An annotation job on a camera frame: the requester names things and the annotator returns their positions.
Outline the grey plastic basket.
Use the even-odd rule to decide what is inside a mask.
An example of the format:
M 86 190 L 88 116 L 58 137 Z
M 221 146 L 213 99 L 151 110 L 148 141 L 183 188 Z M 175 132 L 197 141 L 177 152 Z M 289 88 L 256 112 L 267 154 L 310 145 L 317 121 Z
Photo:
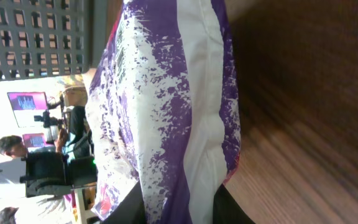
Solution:
M 0 0 L 0 82 L 97 67 L 107 18 L 107 0 Z

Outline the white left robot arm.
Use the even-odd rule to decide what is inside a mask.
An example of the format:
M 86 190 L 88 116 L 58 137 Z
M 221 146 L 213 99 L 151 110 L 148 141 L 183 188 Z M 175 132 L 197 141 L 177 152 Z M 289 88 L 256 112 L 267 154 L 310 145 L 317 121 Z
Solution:
M 96 182 L 91 156 L 91 131 L 86 130 L 85 108 L 70 110 L 69 128 L 61 129 L 53 146 L 30 151 L 20 136 L 0 138 L 0 199 L 63 196 Z

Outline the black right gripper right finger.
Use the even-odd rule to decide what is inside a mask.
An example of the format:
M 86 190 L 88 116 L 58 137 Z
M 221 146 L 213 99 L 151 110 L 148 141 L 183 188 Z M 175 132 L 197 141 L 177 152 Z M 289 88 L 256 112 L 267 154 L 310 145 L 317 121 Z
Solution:
M 213 224 L 255 224 L 222 184 L 214 195 Z

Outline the person with dark hair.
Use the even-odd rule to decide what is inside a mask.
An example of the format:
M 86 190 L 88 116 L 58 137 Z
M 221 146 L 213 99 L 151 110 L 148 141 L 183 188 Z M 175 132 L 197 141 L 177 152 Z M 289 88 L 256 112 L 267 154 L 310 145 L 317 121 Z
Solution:
M 20 136 L 4 136 L 0 139 L 0 154 L 12 159 L 26 157 L 28 154 L 36 152 L 57 152 L 61 154 L 67 140 L 68 134 L 61 129 L 58 138 L 54 141 L 54 146 L 40 147 L 30 152 Z

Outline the pink computer monitor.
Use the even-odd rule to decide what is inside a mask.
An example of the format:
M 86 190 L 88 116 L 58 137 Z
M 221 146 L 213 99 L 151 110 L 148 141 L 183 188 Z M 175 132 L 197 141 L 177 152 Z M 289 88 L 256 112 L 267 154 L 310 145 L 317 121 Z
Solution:
M 8 92 L 7 97 L 19 128 L 42 126 L 42 122 L 36 121 L 35 117 L 42 118 L 47 110 L 45 92 Z

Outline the red purple tissue pack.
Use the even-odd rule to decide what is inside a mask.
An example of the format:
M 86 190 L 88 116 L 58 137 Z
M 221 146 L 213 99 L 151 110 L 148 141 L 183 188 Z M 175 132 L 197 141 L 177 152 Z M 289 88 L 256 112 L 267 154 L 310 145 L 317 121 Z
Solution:
M 124 1 L 88 90 L 100 219 L 140 188 L 147 223 L 212 223 L 241 149 L 223 0 Z

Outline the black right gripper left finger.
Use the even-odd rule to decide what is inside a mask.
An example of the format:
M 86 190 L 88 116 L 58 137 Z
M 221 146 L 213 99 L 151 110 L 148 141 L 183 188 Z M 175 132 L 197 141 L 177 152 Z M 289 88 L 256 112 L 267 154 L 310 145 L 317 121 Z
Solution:
M 144 201 L 140 182 L 101 224 L 146 224 Z

